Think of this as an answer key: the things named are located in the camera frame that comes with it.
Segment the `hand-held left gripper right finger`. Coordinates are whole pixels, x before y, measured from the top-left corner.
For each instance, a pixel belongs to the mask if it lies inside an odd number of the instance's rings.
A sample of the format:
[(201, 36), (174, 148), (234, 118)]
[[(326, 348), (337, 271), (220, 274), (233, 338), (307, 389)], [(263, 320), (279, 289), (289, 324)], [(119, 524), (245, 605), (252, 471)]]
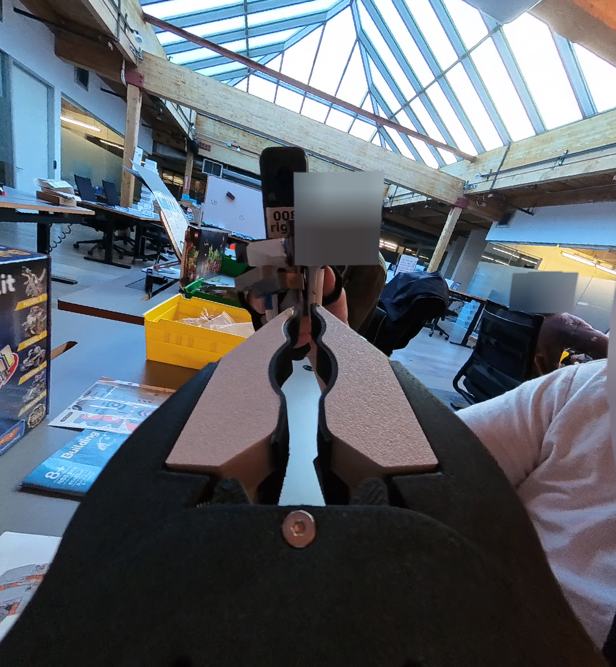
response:
[(433, 473), (430, 447), (389, 358), (321, 305), (311, 306), (319, 400), (314, 460), (327, 504), (348, 504), (361, 482)]

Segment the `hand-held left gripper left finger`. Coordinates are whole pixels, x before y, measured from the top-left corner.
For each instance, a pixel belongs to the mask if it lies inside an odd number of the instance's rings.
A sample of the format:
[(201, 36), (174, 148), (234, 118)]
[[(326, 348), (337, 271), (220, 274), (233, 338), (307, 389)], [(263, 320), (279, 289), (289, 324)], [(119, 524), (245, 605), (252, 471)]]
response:
[(289, 454), (282, 385), (294, 342), (290, 307), (220, 359), (166, 459), (170, 470), (234, 478), (252, 501), (279, 501)]

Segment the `grey beam axle assembly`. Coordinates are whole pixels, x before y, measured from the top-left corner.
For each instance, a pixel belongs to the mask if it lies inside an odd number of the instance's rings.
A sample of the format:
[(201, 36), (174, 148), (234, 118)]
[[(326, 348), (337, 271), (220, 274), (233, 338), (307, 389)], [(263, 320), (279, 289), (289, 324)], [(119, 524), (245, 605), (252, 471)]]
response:
[(262, 291), (266, 321), (292, 307), (302, 316), (307, 316), (306, 269), (295, 265), (268, 268), (270, 276), (264, 279)]

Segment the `grey desk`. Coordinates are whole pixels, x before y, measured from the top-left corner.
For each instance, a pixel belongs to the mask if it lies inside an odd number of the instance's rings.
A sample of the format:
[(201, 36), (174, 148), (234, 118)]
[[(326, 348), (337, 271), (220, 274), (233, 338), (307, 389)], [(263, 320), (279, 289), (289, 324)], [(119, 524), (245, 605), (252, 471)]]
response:
[[(72, 431), (48, 422), (95, 380), (109, 377), (159, 388), (178, 389), (195, 370), (146, 360), (143, 326), (52, 311), (52, 347), (76, 342), (51, 365), (48, 419), (0, 458), (0, 535), (21, 532), (60, 536), (78, 504), (58, 497), (18, 492), (26, 475), (73, 438)], [(324, 505), (313, 464), (317, 456), (320, 387), (307, 358), (294, 362), (282, 387), (287, 396), (290, 455), (282, 505)]]

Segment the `brown-edged neighbouring desk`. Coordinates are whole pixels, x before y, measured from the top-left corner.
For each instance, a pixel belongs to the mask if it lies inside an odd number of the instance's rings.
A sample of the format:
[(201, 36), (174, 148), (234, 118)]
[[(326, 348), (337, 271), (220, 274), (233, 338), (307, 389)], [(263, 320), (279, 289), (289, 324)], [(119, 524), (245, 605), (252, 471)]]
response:
[(179, 282), (157, 286), (150, 299), (144, 291), (146, 273), (130, 270), (123, 276), (81, 289), (57, 300), (61, 311), (143, 326), (144, 314), (179, 293)]

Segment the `far standing desk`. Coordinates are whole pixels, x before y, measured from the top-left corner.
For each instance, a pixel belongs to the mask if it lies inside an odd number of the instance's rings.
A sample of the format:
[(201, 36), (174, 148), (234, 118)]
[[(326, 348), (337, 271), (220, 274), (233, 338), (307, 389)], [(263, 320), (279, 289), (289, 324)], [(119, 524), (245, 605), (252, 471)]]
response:
[(20, 193), (9, 188), (0, 195), (0, 223), (35, 223), (36, 251), (40, 254), (51, 253), (51, 228), (59, 223), (84, 223), (95, 212), (87, 207), (53, 205), (48, 202)]

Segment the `person's right hand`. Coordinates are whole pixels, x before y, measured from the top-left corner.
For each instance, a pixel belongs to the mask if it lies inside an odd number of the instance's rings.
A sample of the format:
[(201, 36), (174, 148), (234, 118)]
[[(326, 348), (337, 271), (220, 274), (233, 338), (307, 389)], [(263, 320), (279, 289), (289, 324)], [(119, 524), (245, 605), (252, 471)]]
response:
[[(331, 266), (326, 265), (323, 267), (323, 270), (322, 306), (340, 321), (348, 324), (346, 295), (343, 291), (342, 278)], [(262, 298), (255, 297), (250, 292), (244, 293), (243, 298), (251, 311), (258, 313), (260, 316), (265, 314)], [(306, 356), (309, 356), (311, 359), (314, 358), (315, 346), (312, 342), (311, 334), (311, 320), (308, 315), (305, 315), (302, 317), (301, 326), (298, 330), (298, 339), (293, 350), (294, 361), (301, 361)]]

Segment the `green plastic bin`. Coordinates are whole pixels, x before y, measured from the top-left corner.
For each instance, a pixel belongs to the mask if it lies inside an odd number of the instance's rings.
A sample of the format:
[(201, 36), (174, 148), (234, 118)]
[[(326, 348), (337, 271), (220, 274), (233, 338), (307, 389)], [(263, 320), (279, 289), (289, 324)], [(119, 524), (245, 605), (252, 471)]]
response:
[(195, 257), (181, 277), (180, 293), (187, 299), (199, 298), (218, 304), (240, 307), (235, 278), (247, 271), (248, 265), (228, 255), (210, 254)]

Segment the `whiteboard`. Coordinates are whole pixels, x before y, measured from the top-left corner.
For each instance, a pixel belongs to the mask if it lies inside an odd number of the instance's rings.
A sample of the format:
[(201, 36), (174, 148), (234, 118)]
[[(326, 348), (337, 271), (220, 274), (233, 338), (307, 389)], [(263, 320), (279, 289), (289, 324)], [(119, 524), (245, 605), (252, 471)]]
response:
[(239, 236), (266, 239), (262, 193), (259, 190), (210, 175), (202, 211), (203, 224)]

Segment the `yellow plastic bin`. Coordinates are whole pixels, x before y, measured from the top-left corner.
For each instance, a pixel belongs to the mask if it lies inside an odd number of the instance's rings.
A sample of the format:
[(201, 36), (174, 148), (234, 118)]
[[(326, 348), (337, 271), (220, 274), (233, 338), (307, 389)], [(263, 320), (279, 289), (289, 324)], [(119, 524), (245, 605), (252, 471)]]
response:
[[(229, 327), (209, 329), (187, 322), (223, 313)], [(243, 308), (180, 294), (146, 311), (144, 321), (148, 361), (197, 370), (217, 362), (254, 333), (250, 313)]]

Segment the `clear plastic bags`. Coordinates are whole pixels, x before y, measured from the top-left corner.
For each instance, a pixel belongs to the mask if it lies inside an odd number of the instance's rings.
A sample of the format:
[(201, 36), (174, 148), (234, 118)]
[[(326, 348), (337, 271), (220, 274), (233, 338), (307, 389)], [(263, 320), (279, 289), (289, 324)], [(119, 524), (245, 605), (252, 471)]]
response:
[(248, 338), (254, 333), (254, 326), (249, 321), (235, 321), (227, 312), (214, 313), (203, 309), (197, 318), (182, 318), (179, 323), (188, 326), (226, 333), (240, 338)]

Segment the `cardboard sign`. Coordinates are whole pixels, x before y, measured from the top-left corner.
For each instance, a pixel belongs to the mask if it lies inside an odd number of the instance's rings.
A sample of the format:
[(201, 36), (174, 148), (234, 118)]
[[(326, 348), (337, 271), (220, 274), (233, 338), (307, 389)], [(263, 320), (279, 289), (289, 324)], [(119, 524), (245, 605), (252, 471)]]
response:
[(184, 252), (185, 234), (188, 228), (187, 216), (156, 171), (134, 162), (130, 164), (131, 167), (123, 165), (122, 168), (139, 179), (152, 193), (154, 204), (158, 209), (158, 214), (164, 231), (169, 238), (172, 250), (176, 258), (181, 261)]

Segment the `black mesh office chair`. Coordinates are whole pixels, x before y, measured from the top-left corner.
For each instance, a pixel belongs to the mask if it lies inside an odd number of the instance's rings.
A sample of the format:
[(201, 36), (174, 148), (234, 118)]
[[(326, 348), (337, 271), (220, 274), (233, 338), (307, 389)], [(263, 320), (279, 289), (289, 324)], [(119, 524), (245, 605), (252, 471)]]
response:
[(487, 301), (470, 358), (453, 379), (466, 405), (500, 396), (530, 379), (544, 317)]

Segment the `blue toy robot box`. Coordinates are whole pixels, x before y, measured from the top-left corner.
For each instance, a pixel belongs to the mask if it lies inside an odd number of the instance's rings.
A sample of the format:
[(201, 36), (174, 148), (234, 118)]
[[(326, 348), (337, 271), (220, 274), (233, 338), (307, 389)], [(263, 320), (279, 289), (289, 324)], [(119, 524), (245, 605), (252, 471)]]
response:
[(0, 244), (0, 458), (46, 417), (51, 260)]

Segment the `open building instruction booklet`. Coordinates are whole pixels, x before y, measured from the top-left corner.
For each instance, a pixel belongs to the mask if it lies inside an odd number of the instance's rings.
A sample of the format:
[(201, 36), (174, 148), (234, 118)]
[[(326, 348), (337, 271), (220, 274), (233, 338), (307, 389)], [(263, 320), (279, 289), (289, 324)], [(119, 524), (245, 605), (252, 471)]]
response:
[(0, 641), (34, 596), (60, 541), (20, 532), (0, 535)]

